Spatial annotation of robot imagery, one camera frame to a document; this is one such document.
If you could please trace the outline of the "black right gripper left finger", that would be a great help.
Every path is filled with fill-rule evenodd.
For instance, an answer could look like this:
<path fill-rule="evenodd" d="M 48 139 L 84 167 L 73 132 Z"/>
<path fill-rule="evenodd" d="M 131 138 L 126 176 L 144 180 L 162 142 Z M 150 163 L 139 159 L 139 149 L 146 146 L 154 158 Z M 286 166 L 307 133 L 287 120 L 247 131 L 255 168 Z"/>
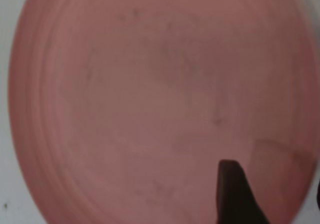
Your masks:
<path fill-rule="evenodd" d="M 216 185 L 218 224 L 268 224 L 239 162 L 221 160 Z"/>

